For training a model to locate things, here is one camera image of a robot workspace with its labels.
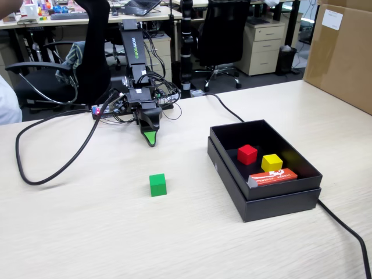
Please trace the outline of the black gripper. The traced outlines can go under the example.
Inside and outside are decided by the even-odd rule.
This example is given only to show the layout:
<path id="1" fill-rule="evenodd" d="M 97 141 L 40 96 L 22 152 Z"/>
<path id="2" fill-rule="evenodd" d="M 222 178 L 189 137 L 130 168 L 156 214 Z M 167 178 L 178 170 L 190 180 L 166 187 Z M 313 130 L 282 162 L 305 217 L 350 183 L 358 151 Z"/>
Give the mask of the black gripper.
<path id="1" fill-rule="evenodd" d="M 127 93 L 127 113 L 135 112 L 141 134 L 146 139 L 150 147 L 156 145 L 157 131 L 160 129 L 160 120 L 162 118 L 162 108 L 154 100 L 151 88 L 129 89 Z"/>

